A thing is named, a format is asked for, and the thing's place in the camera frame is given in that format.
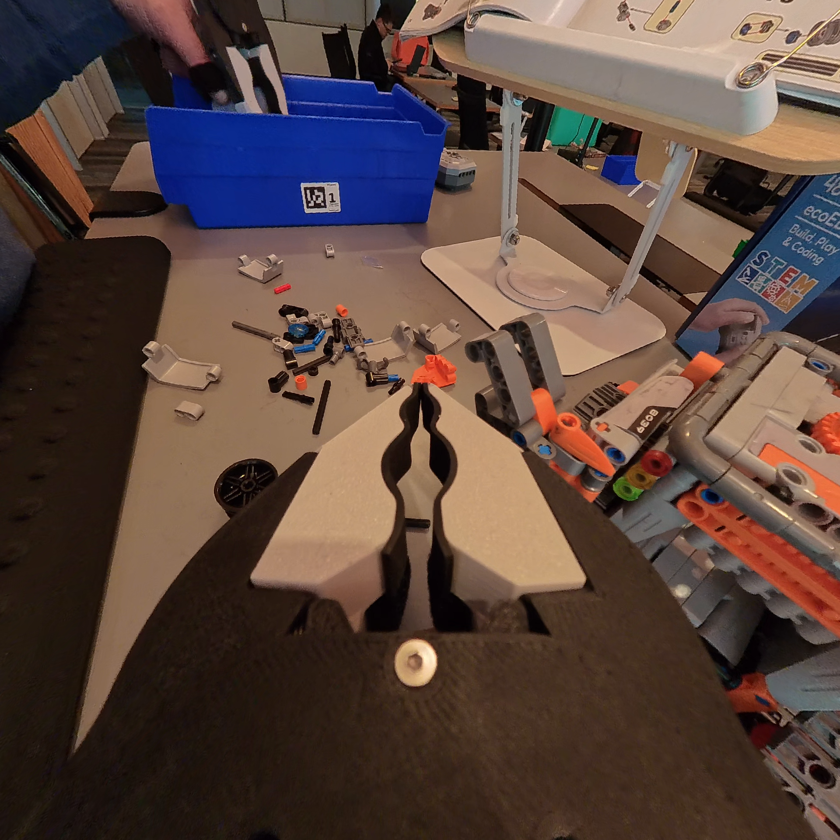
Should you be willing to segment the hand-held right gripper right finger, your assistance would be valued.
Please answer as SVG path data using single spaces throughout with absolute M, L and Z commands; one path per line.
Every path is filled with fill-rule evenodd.
M 468 632 L 471 606 L 575 591 L 586 582 L 518 446 L 434 385 L 420 386 L 434 500 L 427 586 L 434 627 Z

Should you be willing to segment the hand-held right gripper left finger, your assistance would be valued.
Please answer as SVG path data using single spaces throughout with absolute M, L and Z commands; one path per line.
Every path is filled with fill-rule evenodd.
M 412 464 L 423 387 L 404 387 L 324 444 L 253 570 L 257 587 L 309 592 L 371 631 L 403 619 L 411 565 L 397 483 Z

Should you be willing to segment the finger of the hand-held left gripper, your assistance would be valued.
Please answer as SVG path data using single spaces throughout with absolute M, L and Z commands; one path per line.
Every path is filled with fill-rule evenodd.
M 287 97 L 281 73 L 268 45 L 251 50 L 251 76 L 255 89 L 261 91 L 268 112 L 287 115 Z
M 233 69 L 233 79 L 239 90 L 239 101 L 237 101 L 233 108 L 237 112 L 252 112 L 262 113 L 265 98 L 262 94 L 257 93 L 255 89 L 255 80 L 253 71 L 249 64 L 251 59 L 257 59 L 258 69 L 261 68 L 259 64 L 259 47 L 241 48 L 236 46 L 226 47 L 227 58 Z

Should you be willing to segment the blue plastic bin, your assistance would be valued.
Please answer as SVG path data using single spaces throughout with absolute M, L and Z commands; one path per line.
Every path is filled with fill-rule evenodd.
M 286 75 L 289 114 L 150 107 L 154 174 L 200 228 L 427 221 L 447 122 L 403 87 Z

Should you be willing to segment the person's left forearm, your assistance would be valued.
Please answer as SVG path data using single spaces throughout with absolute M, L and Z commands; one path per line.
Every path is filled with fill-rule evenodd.
M 164 35 L 182 2 L 2 1 L 1 131 L 134 30 Z

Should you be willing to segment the person's left hand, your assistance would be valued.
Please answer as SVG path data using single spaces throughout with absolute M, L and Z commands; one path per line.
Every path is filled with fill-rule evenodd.
M 188 68 L 209 62 L 209 56 L 194 26 L 195 9 L 190 1 L 149 1 L 146 17 L 150 36 L 169 47 Z

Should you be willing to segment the black spoked wheel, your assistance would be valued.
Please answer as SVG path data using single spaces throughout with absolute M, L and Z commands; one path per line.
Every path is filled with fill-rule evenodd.
M 262 458 L 245 458 L 227 467 L 214 485 L 217 504 L 229 518 L 237 515 L 276 479 L 277 469 Z

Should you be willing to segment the orange sloped panel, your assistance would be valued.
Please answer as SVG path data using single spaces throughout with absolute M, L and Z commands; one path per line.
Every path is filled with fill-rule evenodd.
M 443 388 L 454 385 L 457 380 L 457 368 L 443 355 L 428 354 L 423 365 L 413 373 L 413 384 L 432 384 Z

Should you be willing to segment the grey battery module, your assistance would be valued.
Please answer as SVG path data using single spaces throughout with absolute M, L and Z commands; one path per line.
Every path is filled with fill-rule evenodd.
M 440 155 L 435 185 L 457 191 L 473 185 L 476 162 L 462 151 L 444 148 Z

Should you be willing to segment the white book stand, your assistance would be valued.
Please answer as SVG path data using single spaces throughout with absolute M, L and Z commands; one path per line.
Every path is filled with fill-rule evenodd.
M 444 65 L 503 90 L 500 236 L 423 253 L 426 268 L 493 329 L 543 315 L 563 373 L 656 342 L 665 327 L 626 302 L 694 150 L 771 172 L 838 169 L 838 117 L 780 104 L 775 69 L 705 49 L 646 45 L 501 14 L 468 14 L 431 35 Z M 622 281 L 610 288 L 570 259 L 518 231 L 521 103 L 531 97 L 668 141 L 664 181 Z

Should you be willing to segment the grey orange toy tracked robot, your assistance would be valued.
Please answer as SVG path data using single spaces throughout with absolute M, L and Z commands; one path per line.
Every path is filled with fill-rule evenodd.
M 838 838 L 838 356 L 783 332 L 565 407 L 544 317 L 467 343 L 476 412 L 599 501 L 712 657 L 817 838 Z

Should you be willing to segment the black dimpled pad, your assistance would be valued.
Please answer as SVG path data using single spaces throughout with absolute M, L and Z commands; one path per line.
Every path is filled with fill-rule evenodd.
M 2 344 L 2 770 L 75 731 L 171 254 L 41 248 Z

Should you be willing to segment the green box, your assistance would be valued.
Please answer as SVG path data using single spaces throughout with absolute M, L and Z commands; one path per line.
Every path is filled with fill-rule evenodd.
M 601 124 L 600 119 L 555 106 L 546 140 L 551 142 L 553 147 L 569 147 L 573 144 L 581 146 L 589 136 L 591 127 L 595 126 L 591 137 L 593 139 Z

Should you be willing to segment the blue kit box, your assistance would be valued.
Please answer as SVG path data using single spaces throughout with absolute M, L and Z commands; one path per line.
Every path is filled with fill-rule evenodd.
M 706 352 L 728 363 L 773 331 L 838 352 L 839 174 L 794 185 L 691 314 L 676 344 L 690 358 Z

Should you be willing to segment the instruction booklet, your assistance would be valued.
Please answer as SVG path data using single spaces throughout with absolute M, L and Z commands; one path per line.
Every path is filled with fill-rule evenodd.
M 430 36 L 468 14 L 501 14 L 646 45 L 705 49 L 740 66 L 788 59 L 775 69 L 789 96 L 838 100 L 838 2 L 831 1 L 432 1 L 416 2 L 401 29 Z

